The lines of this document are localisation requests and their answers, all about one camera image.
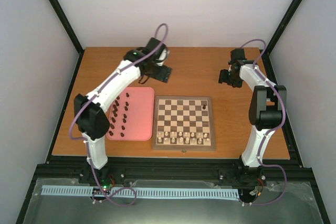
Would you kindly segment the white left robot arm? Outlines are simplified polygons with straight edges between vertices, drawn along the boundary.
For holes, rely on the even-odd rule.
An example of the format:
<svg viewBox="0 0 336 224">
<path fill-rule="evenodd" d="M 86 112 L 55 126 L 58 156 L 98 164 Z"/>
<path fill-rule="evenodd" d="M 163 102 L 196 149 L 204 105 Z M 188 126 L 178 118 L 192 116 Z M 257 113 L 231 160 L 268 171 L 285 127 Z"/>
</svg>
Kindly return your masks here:
<svg viewBox="0 0 336 224">
<path fill-rule="evenodd" d="M 145 75 L 149 66 L 162 68 L 168 55 L 164 40 L 152 37 L 145 47 L 129 50 L 112 74 L 94 90 L 75 96 L 74 119 L 68 135 L 72 140 L 83 140 L 87 162 L 93 167 L 90 176 L 97 183 L 104 183 L 109 177 L 109 170 L 104 167 L 108 161 L 105 147 L 105 134 L 110 128 L 108 108 L 125 88 Z"/>
</svg>

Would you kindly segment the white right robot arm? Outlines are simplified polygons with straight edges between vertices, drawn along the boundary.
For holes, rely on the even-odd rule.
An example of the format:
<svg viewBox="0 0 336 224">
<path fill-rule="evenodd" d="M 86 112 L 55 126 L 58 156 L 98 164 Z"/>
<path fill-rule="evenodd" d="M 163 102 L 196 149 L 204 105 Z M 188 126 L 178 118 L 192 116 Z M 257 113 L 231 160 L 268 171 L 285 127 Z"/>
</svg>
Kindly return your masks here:
<svg viewBox="0 0 336 224">
<path fill-rule="evenodd" d="M 218 82 L 234 88 L 245 82 L 253 91 L 248 112 L 251 134 L 241 160 L 244 166 L 258 167 L 270 138 L 286 120 L 287 90 L 270 81 L 253 60 L 246 59 L 243 48 L 230 52 L 228 64 L 228 69 L 220 71 Z"/>
</svg>

